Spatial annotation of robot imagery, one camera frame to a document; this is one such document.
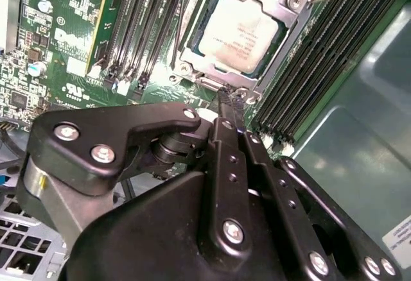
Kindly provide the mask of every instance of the dimm slot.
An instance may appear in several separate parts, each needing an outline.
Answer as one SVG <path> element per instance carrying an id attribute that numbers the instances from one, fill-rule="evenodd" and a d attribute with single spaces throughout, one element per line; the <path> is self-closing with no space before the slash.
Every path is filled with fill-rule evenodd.
<path id="1" fill-rule="evenodd" d="M 318 80 L 317 81 L 313 81 L 313 83 L 311 84 L 311 86 L 309 88 L 307 88 L 302 94 L 301 96 L 299 96 L 300 99 L 300 103 L 298 103 L 298 107 L 301 110 L 307 110 L 308 107 L 306 107 L 306 104 L 309 100 L 313 99 L 313 96 L 315 94 L 317 94 L 318 88 L 320 87 L 321 83 L 324 83 L 328 78 L 329 78 L 329 73 L 332 70 L 339 70 L 342 67 L 345 67 L 347 65 L 347 63 L 349 62 L 349 60 L 351 59 L 351 57 L 355 54 L 352 51 L 350 53 L 345 53 L 344 51 L 346 49 L 349 49 L 350 47 L 355 47 L 358 44 L 358 39 L 354 39 L 354 37 L 356 36 L 357 32 L 359 32 L 361 29 L 363 29 L 364 27 L 370 26 L 371 23 L 375 23 L 375 19 L 374 16 L 371 15 L 370 12 L 370 6 L 378 6 L 381 3 L 381 0 L 366 0 L 366 2 L 364 2 L 364 4 L 362 5 L 362 8 L 360 10 L 358 10 L 358 12 L 356 13 L 356 19 L 353 19 L 353 23 L 359 23 L 361 24 L 359 27 L 357 26 L 355 29 L 355 32 L 353 33 L 353 30 L 351 28 L 347 28 L 346 32 L 351 32 L 351 39 L 347 40 L 346 38 L 340 38 L 338 40 L 338 44 L 335 45 L 336 50 L 336 57 L 333 58 L 329 58 L 328 62 L 325 62 L 323 64 L 323 68 L 317 73 L 318 74 Z M 337 62 L 340 62 L 340 67 L 339 68 L 335 68 L 335 64 Z M 295 121 L 295 117 L 298 115 L 298 112 L 300 111 L 290 111 L 288 116 L 282 120 L 282 124 L 280 124 L 278 126 L 279 129 L 281 130 L 289 130 L 290 129 L 290 125 L 293 124 L 293 122 Z"/>
<path id="2" fill-rule="evenodd" d="M 363 39 L 356 38 L 355 36 L 357 36 L 357 33 L 359 31 L 364 32 L 364 27 L 367 28 L 366 31 L 372 30 L 378 21 L 376 17 L 379 19 L 382 17 L 381 10 L 377 10 L 377 14 L 374 13 L 373 15 L 375 8 L 370 9 L 370 6 L 376 6 L 376 4 L 384 10 L 389 8 L 387 2 L 382 2 L 381 0 L 351 0 L 349 6 L 354 6 L 354 11 L 350 8 L 348 11 L 343 10 L 342 12 L 338 7 L 341 5 L 341 2 L 336 1 L 327 4 L 321 14 L 335 15 L 335 12 L 329 12 L 338 10 L 338 23 L 333 22 L 329 25 L 328 17 L 325 19 L 320 18 L 317 21 L 317 23 L 319 23 L 319 21 L 321 22 L 308 33 L 303 41 L 306 45 L 300 48 L 299 53 L 297 53 L 297 56 L 293 59 L 294 61 L 297 61 L 297 63 L 291 62 L 291 64 L 286 67 L 280 80 L 270 92 L 270 96 L 273 97 L 268 97 L 268 99 L 266 99 L 263 106 L 259 109 L 254 122 L 258 122 L 260 127 L 267 126 L 271 129 L 271 132 L 274 132 L 275 130 L 280 130 L 282 132 L 286 131 L 287 134 L 295 132 L 298 128 L 298 123 L 303 122 L 304 118 L 310 113 L 310 108 L 315 107 L 315 102 L 319 100 L 319 97 L 322 97 L 326 93 L 334 80 L 346 67 L 349 56 L 347 56 L 344 51 L 349 51 L 350 47 L 360 47 L 360 44 L 357 43 L 359 40 Z M 347 24 L 344 25 L 341 30 L 340 24 L 344 21 L 346 21 Z M 365 33 L 362 33 L 361 36 L 363 36 L 364 39 L 366 38 Z M 356 52 L 349 51 L 349 53 L 353 56 Z M 315 63 L 311 65 L 303 65 L 308 58 Z M 330 78 L 329 72 L 332 70 L 337 70 L 337 72 L 331 73 L 330 76 L 332 75 L 332 77 Z M 293 76 L 295 77 L 296 72 L 299 72 L 300 78 L 297 80 L 297 83 L 292 84 L 292 80 L 290 81 L 290 79 L 293 79 Z M 284 88 L 284 83 L 289 84 L 289 86 Z M 286 92 L 286 97 L 282 98 L 284 94 L 279 97 L 279 92 Z M 282 110 L 276 112 L 275 116 L 271 116 L 273 111 L 278 111 L 279 109 Z"/>
<path id="3" fill-rule="evenodd" d="M 328 21 L 325 21 L 323 18 L 327 20 L 328 15 L 336 14 L 337 9 L 338 4 L 336 4 L 335 2 L 329 2 L 324 7 L 323 11 L 321 12 L 320 19 L 317 21 L 316 25 L 311 29 L 311 31 L 308 33 L 308 36 L 305 38 L 306 43 L 308 41 L 307 45 L 300 48 L 297 55 L 294 57 L 293 62 L 283 71 L 283 74 L 280 75 L 279 81 L 270 92 L 268 99 L 265 100 L 263 106 L 261 106 L 261 108 L 259 109 L 254 120 L 260 121 L 261 124 L 266 124 L 266 122 L 262 120 L 262 118 L 269 117 L 269 112 L 271 111 L 271 109 L 275 109 L 274 104 L 277 100 L 275 97 L 272 98 L 271 96 L 277 96 L 279 90 L 286 85 L 288 75 L 292 73 L 290 72 L 290 69 L 294 68 L 295 70 L 298 66 L 301 66 L 305 62 L 305 59 L 312 51 L 313 43 L 319 42 L 318 35 L 321 34 L 321 32 L 324 32 L 325 27 L 328 25 Z"/>
<path id="4" fill-rule="evenodd" d="M 135 2 L 135 0 L 122 0 L 121 2 L 120 11 L 118 13 L 112 37 L 106 51 L 107 59 L 104 67 L 114 64 L 118 57 L 121 45 L 123 44 L 125 35 L 127 34 L 127 27 L 132 16 Z"/>
<path id="5" fill-rule="evenodd" d="M 158 0 L 141 0 L 139 10 L 136 12 L 136 17 L 133 19 L 133 28 L 130 30 L 130 43 L 125 49 L 126 62 L 119 73 L 119 78 L 123 79 L 129 77 L 133 68 L 133 59 L 136 51 L 140 50 L 141 41 L 148 29 L 148 22 L 150 19 L 157 18 L 157 13 L 153 10 L 153 6 L 157 4 Z"/>
<path id="6" fill-rule="evenodd" d="M 161 29 L 157 34 L 155 39 L 155 44 L 152 47 L 148 59 L 145 63 L 144 69 L 138 79 L 137 87 L 134 91 L 134 100 L 141 98 L 143 96 L 144 90 L 148 81 L 150 80 L 151 73 L 153 71 L 154 65 L 159 57 L 160 51 L 162 49 L 163 43 L 170 32 L 170 26 L 173 22 L 174 15 L 179 6 L 180 0 L 168 0 L 168 4 L 165 7 L 166 12 L 162 15 L 159 26 Z"/>
<path id="7" fill-rule="evenodd" d="M 130 63 L 130 70 L 132 74 L 138 72 L 138 68 L 140 66 L 140 61 L 143 57 L 148 39 L 150 38 L 150 34 L 152 32 L 153 26 L 158 18 L 158 14 L 160 11 L 162 0 L 152 0 L 153 5 L 151 5 L 150 9 L 148 10 L 149 17 L 147 18 L 144 26 L 143 26 L 143 34 L 141 38 L 138 40 L 136 47 L 134 48 L 132 59 Z"/>
<path id="8" fill-rule="evenodd" d="M 350 55 L 353 56 L 355 53 L 359 50 L 361 47 L 362 43 L 366 40 L 368 34 L 375 28 L 375 24 L 378 23 L 378 21 L 381 20 L 381 18 L 384 16 L 385 12 L 390 8 L 390 5 L 394 2 L 395 0 L 386 0 L 383 2 L 381 0 L 381 4 L 384 4 L 385 7 L 383 10 L 378 10 L 379 14 L 376 15 L 375 19 L 372 19 L 372 22 L 369 23 L 368 27 L 366 30 L 364 30 L 361 35 L 359 36 L 358 44 L 357 46 L 350 51 Z M 334 81 L 344 72 L 346 68 L 346 64 L 340 66 L 332 75 L 331 75 L 331 80 L 328 81 L 325 86 L 322 88 L 322 90 L 318 93 L 315 99 L 313 99 L 309 105 L 307 106 L 307 109 L 304 110 L 299 116 L 295 116 L 293 121 L 289 124 L 288 127 L 288 133 L 294 134 L 300 125 L 307 119 L 309 114 L 311 113 L 312 109 L 315 107 L 315 105 L 318 104 L 318 102 L 324 97 L 325 93 L 330 89 Z"/>
<path id="9" fill-rule="evenodd" d="M 316 80 L 323 76 L 323 74 L 321 71 L 318 71 L 318 68 L 323 69 L 327 67 L 328 64 L 324 62 L 324 60 L 330 57 L 333 57 L 335 60 L 335 43 L 342 40 L 340 39 L 340 35 L 345 31 L 345 28 L 349 26 L 350 20 L 356 17 L 357 9 L 361 7 L 364 1 L 365 0 L 345 0 L 344 4 L 345 6 L 349 6 L 349 8 L 343 8 L 340 11 L 338 21 L 334 21 L 331 24 L 328 30 L 329 34 L 322 40 L 322 45 L 317 49 L 315 55 L 311 57 L 310 64 L 304 66 L 304 70 L 300 74 L 307 76 L 299 77 L 299 81 L 293 85 L 293 88 L 287 92 L 285 98 L 279 104 L 278 108 L 281 109 L 281 111 L 278 111 L 271 117 L 274 123 L 273 128 L 282 130 L 283 123 L 286 121 L 286 117 L 284 118 L 284 116 L 291 113 L 289 109 L 295 105 L 299 106 L 301 98 L 306 100 L 308 94 L 313 92 L 313 87 L 319 84 Z"/>

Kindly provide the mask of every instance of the screw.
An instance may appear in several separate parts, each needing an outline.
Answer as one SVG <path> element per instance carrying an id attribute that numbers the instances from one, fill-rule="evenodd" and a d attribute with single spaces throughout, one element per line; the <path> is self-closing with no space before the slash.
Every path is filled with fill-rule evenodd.
<path id="1" fill-rule="evenodd" d="M 385 271 L 392 276 L 396 275 L 396 270 L 392 267 L 391 263 L 386 259 L 381 259 L 381 264 L 383 265 Z"/>
<path id="2" fill-rule="evenodd" d="M 293 164 L 291 161 L 286 160 L 286 163 L 288 164 L 288 167 L 291 169 L 295 169 L 295 164 Z"/>
<path id="3" fill-rule="evenodd" d="M 323 276 L 328 275 L 328 266 L 326 261 L 317 252 L 310 253 L 310 261 L 317 272 Z"/>
<path id="4" fill-rule="evenodd" d="M 241 244 L 244 240 L 244 233 L 239 224 L 227 220 L 224 222 L 223 231 L 226 238 L 233 244 Z"/>
<path id="5" fill-rule="evenodd" d="M 375 275 L 380 274 L 380 268 L 378 267 L 377 263 L 375 263 L 375 261 L 372 258 L 366 257 L 365 258 L 365 263 L 367 263 L 368 269 L 372 273 L 374 273 Z"/>
<path id="6" fill-rule="evenodd" d="M 194 119 L 195 118 L 194 112 L 190 109 L 184 109 L 184 115 L 186 117 L 188 117 L 189 119 Z"/>
<path id="7" fill-rule="evenodd" d="M 223 121 L 223 126 L 226 127 L 227 129 L 232 130 L 232 125 L 229 121 Z"/>
<path id="8" fill-rule="evenodd" d="M 116 154 L 107 145 L 97 145 L 91 150 L 91 157 L 101 164 L 110 164 L 114 161 Z"/>
<path id="9" fill-rule="evenodd" d="M 182 76 L 188 76 L 193 72 L 193 68 L 187 62 L 182 62 L 180 64 L 180 74 Z"/>
<path id="10" fill-rule="evenodd" d="M 301 0 L 288 0 L 288 4 L 293 10 L 296 10 L 301 5 Z"/>
<path id="11" fill-rule="evenodd" d="M 56 137 L 63 141 L 74 141 L 80 136 L 78 130 L 70 125 L 57 126 L 54 129 L 54 134 L 56 135 Z"/>
<path id="12" fill-rule="evenodd" d="M 258 144 L 261 141 L 259 140 L 259 138 L 257 138 L 255 135 L 250 135 L 251 141 Z"/>

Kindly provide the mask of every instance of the green circuit board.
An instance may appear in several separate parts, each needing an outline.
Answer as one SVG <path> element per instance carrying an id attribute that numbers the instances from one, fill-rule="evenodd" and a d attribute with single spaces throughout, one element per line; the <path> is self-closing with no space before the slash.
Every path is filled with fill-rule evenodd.
<path id="1" fill-rule="evenodd" d="M 146 0 L 144 6 L 149 6 L 154 1 Z M 170 28 L 141 99 L 136 100 L 130 94 L 118 94 L 104 86 L 107 71 L 102 70 L 97 76 L 89 76 L 92 67 L 98 63 L 101 49 L 115 33 L 120 2 L 121 0 L 22 0 L 19 47 L 0 56 L 0 117 L 18 121 L 23 129 L 29 130 L 34 118 L 48 110 L 167 101 L 180 101 L 195 108 L 208 107 L 215 97 L 213 91 L 187 80 L 178 83 L 170 80 L 170 50 L 177 30 L 179 8 L 171 16 Z M 313 25 L 312 19 L 321 10 L 322 4 L 313 9 L 311 21 L 308 21 L 300 39 L 309 32 Z M 147 17 L 147 13 L 148 9 L 143 8 L 141 18 Z M 144 32 L 142 26 L 136 28 L 135 36 L 142 38 L 148 34 L 142 61 L 147 59 L 155 44 L 160 24 L 165 17 L 167 15 L 159 13 L 150 32 Z M 283 66 L 292 58 L 300 39 L 297 39 Z M 31 77 L 28 66 L 36 60 L 45 62 L 47 71 L 40 77 Z M 136 85 L 137 82 L 133 81 L 130 88 L 133 89 Z M 247 109 L 247 122 L 252 120 L 257 109 L 258 104 Z"/>

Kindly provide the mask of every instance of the black ram slot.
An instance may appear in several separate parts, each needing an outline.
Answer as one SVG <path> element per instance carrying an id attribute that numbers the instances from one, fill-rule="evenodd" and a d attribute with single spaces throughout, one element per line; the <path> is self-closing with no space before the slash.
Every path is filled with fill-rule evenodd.
<path id="1" fill-rule="evenodd" d="M 306 63 L 307 57 L 309 57 L 309 55 L 313 51 L 313 48 L 321 42 L 321 36 L 323 36 L 324 32 L 329 26 L 330 21 L 332 21 L 332 19 L 341 8 L 341 4 L 337 4 L 337 2 L 329 2 L 326 5 L 324 10 L 322 11 L 322 16 L 320 16 L 320 19 L 317 21 L 315 27 L 305 38 L 305 45 L 303 45 L 297 52 L 296 56 L 293 58 L 293 61 L 281 75 L 280 80 L 278 81 L 278 83 L 276 83 L 275 87 L 270 93 L 270 97 L 273 96 L 273 98 L 269 97 L 258 112 L 256 119 L 260 120 L 261 124 L 267 124 L 266 120 L 262 118 L 265 117 L 268 119 L 271 116 L 272 111 L 277 108 L 276 103 L 279 102 L 280 98 L 286 92 L 287 88 L 292 84 L 295 77 L 297 77 L 297 75 L 299 74 L 299 68 L 301 68 L 301 66 Z"/>
<path id="2" fill-rule="evenodd" d="M 348 54 L 350 57 L 352 57 L 356 54 L 356 52 L 361 47 L 362 43 L 365 41 L 365 39 L 367 39 L 369 33 L 375 28 L 375 25 L 378 23 L 378 21 L 381 20 L 381 18 L 384 16 L 385 12 L 390 8 L 390 5 L 394 1 L 395 0 L 385 0 L 385 2 L 383 2 L 383 0 L 381 0 L 380 4 L 385 5 L 384 9 L 383 10 L 376 10 L 376 12 L 378 13 L 376 15 L 376 18 L 372 19 L 372 21 L 370 21 L 368 23 L 367 28 L 360 33 L 360 36 L 358 37 L 358 39 L 355 38 L 358 42 L 357 42 L 357 45 L 355 46 L 355 48 L 350 50 L 350 53 Z M 335 72 L 333 72 L 329 75 L 330 81 L 325 83 L 325 86 L 322 87 L 322 90 L 317 94 L 317 96 L 315 96 L 315 99 L 312 99 L 310 101 L 309 105 L 298 116 L 295 115 L 293 120 L 288 125 L 286 132 L 288 132 L 290 134 L 294 134 L 298 130 L 298 128 L 305 121 L 305 119 L 309 116 L 309 114 L 314 109 L 314 107 L 318 104 L 318 102 L 322 99 L 322 97 L 324 97 L 325 93 L 332 86 L 334 81 L 344 72 L 344 70 L 346 68 L 347 61 L 343 61 L 342 63 L 344 63 L 344 64 L 339 66 L 339 68 L 336 68 Z"/>
<path id="3" fill-rule="evenodd" d="M 144 33 L 142 37 L 139 39 L 137 47 L 135 48 L 135 51 L 132 56 L 132 63 L 130 64 L 130 69 L 133 70 L 133 73 L 132 73 L 133 75 L 136 75 L 136 73 L 138 72 L 138 69 L 140 68 L 141 59 L 144 55 L 144 51 L 146 49 L 150 35 L 152 34 L 154 24 L 156 20 L 158 19 L 158 14 L 161 8 L 162 0 L 153 0 L 153 3 L 154 4 L 151 6 L 150 10 L 148 11 L 148 14 L 150 16 L 144 25 L 144 29 L 143 29 Z"/>
<path id="4" fill-rule="evenodd" d="M 150 80 L 150 76 L 152 74 L 155 63 L 157 62 L 164 41 L 170 33 L 170 26 L 173 22 L 175 13 L 177 12 L 179 1 L 180 0 L 169 0 L 166 13 L 162 16 L 163 23 L 160 32 L 155 39 L 155 44 L 150 51 L 150 54 L 148 55 L 145 67 L 139 77 L 137 87 L 134 90 L 133 100 L 140 100 L 144 94 L 144 90 L 146 89 L 147 83 Z"/>
<path id="5" fill-rule="evenodd" d="M 354 29 L 357 26 L 362 27 L 369 16 L 366 11 L 361 11 L 361 6 L 374 6 L 378 0 L 348 0 L 348 6 L 356 10 L 355 13 L 350 9 L 346 9 L 344 13 L 338 16 L 339 21 L 335 22 L 330 29 L 329 38 L 324 46 L 325 49 L 319 53 L 313 59 L 316 63 L 315 67 L 306 67 L 305 73 L 308 74 L 304 77 L 299 86 L 287 93 L 289 98 L 285 98 L 283 105 L 280 106 L 281 111 L 277 116 L 274 116 L 273 120 L 279 122 L 276 128 L 280 130 L 287 129 L 287 124 L 290 120 L 290 116 L 293 116 L 298 112 L 299 108 L 305 106 L 307 100 L 311 98 L 311 94 L 314 94 L 316 88 L 322 83 L 327 75 L 326 70 L 333 68 L 334 64 L 338 62 L 338 59 L 344 54 L 338 50 L 340 44 L 347 44 L 347 39 L 341 35 L 350 32 L 352 35 L 351 26 Z"/>
<path id="6" fill-rule="evenodd" d="M 118 49 L 121 48 L 121 45 L 124 43 L 127 34 L 126 27 L 128 27 L 130 23 L 135 3 L 136 0 L 122 0 L 121 2 L 120 11 L 114 25 L 109 46 L 107 47 L 107 59 L 103 68 L 106 68 L 107 64 L 111 64 L 117 60 Z"/>
<path id="7" fill-rule="evenodd" d="M 358 10 L 356 13 L 356 17 L 353 19 L 353 23 L 355 24 L 360 24 L 359 26 L 355 26 L 353 29 L 348 27 L 346 31 L 350 32 L 350 36 L 347 38 L 339 38 L 337 43 L 333 46 L 336 49 L 336 57 L 334 58 L 329 58 L 327 62 L 324 62 L 322 65 L 322 69 L 318 71 L 318 78 L 316 81 L 313 81 L 313 83 L 307 87 L 304 92 L 299 96 L 299 103 L 297 103 L 298 109 L 295 108 L 295 110 L 290 111 L 287 117 L 285 117 L 282 120 L 282 124 L 278 126 L 279 129 L 281 130 L 286 130 L 289 132 L 290 125 L 292 125 L 297 116 L 301 116 L 299 113 L 300 111 L 310 111 L 311 108 L 307 106 L 308 101 L 311 101 L 314 97 L 313 95 L 318 94 L 318 88 L 321 88 L 321 85 L 331 79 L 334 79 L 334 77 L 337 77 L 339 73 L 333 74 L 333 71 L 338 71 L 341 68 L 345 68 L 347 63 L 349 62 L 349 59 L 352 58 L 352 56 L 355 54 L 355 52 L 352 51 L 352 48 L 356 48 L 358 45 L 361 45 L 358 43 L 358 39 L 355 38 L 356 33 L 359 31 L 368 31 L 367 27 L 375 27 L 372 24 L 376 24 L 378 21 L 376 17 L 381 16 L 383 13 L 380 13 L 380 9 L 378 9 L 379 5 L 381 4 L 381 0 L 366 0 L 364 4 L 362 5 L 362 8 Z M 370 11 L 365 10 L 366 6 L 375 6 L 376 7 L 376 12 L 370 14 Z M 340 64 L 340 67 L 335 67 L 335 64 L 338 64 L 338 62 L 343 62 L 344 64 Z"/>
<path id="8" fill-rule="evenodd" d="M 118 52 L 119 53 L 118 59 L 116 60 L 117 65 L 120 66 L 120 72 L 121 72 L 121 69 L 124 67 L 128 50 L 130 49 L 134 35 L 136 34 L 136 30 L 137 30 L 137 27 L 139 25 L 139 20 L 140 20 L 141 7 L 143 5 L 144 5 L 144 0 L 136 0 L 134 3 L 133 14 L 127 26 L 127 34 L 124 38 L 123 44 L 121 45 L 121 49 Z"/>
<path id="9" fill-rule="evenodd" d="M 353 58 L 367 36 L 364 32 L 378 24 L 391 2 L 329 2 L 253 123 L 266 132 L 292 136 Z"/>

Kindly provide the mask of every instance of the white label sticker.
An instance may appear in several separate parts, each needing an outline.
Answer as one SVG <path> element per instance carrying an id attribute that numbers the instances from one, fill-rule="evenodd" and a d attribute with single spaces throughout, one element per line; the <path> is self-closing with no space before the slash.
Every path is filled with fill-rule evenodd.
<path id="1" fill-rule="evenodd" d="M 85 76 L 85 69 L 87 68 L 87 64 L 76 58 L 69 57 L 67 61 L 67 72 L 71 74 L 75 74 L 76 76 L 84 77 Z"/>
<path id="2" fill-rule="evenodd" d="M 411 266 L 411 216 L 406 218 L 386 236 L 383 242 L 391 251 L 401 268 Z"/>

